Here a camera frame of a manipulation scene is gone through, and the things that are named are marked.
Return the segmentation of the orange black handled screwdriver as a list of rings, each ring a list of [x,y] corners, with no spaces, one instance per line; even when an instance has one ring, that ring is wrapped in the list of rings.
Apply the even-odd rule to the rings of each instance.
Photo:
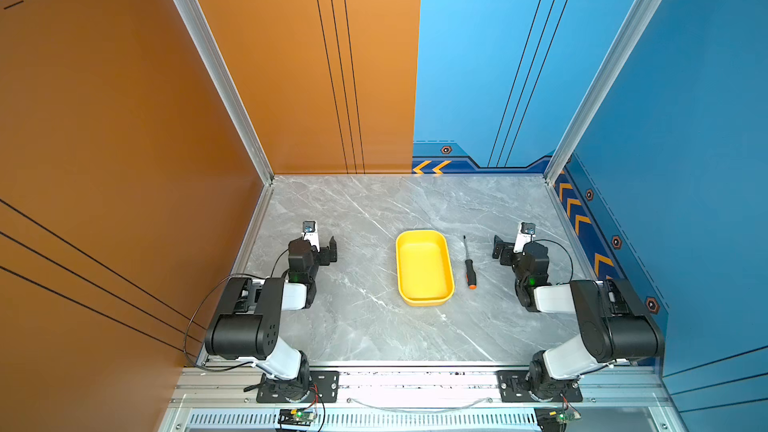
[[[475,290],[477,288],[477,274],[474,268],[474,262],[472,258],[470,257],[469,247],[467,243],[467,237],[462,237],[462,242],[465,249],[465,272],[466,272],[466,282],[467,286],[470,290]]]

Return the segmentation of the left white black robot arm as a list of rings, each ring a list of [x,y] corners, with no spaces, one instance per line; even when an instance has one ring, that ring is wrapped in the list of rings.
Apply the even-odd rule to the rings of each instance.
[[[259,284],[250,276],[227,282],[205,335],[209,354],[261,370],[259,382],[244,389],[256,390],[261,402],[301,402],[319,396],[306,353],[280,337],[280,323],[284,311],[311,307],[318,271],[338,260],[338,246],[334,238],[320,247],[294,239],[287,252],[288,268],[281,276]]]

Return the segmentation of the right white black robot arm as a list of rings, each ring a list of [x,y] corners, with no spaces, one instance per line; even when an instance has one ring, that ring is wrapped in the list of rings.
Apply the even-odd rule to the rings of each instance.
[[[514,394],[527,393],[537,401],[568,400],[579,380],[610,365],[660,357],[664,352],[661,329],[650,317],[625,279],[549,282],[548,248],[519,236],[507,242],[493,239],[492,257],[515,275],[515,293],[529,312],[570,314],[578,333],[566,342],[536,352],[528,371],[502,372],[499,386]]]

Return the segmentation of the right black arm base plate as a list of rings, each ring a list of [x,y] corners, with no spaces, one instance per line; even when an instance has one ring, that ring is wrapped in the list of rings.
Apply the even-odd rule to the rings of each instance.
[[[529,371],[511,369],[497,371],[496,379],[503,403],[583,401],[575,380],[555,380],[547,375],[532,377]]]

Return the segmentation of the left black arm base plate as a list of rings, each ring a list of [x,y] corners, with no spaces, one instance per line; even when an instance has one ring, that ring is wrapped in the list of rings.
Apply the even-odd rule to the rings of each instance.
[[[309,404],[315,399],[325,404],[337,401],[340,373],[336,370],[314,370],[300,373],[296,379],[263,379],[257,388],[260,404]]]

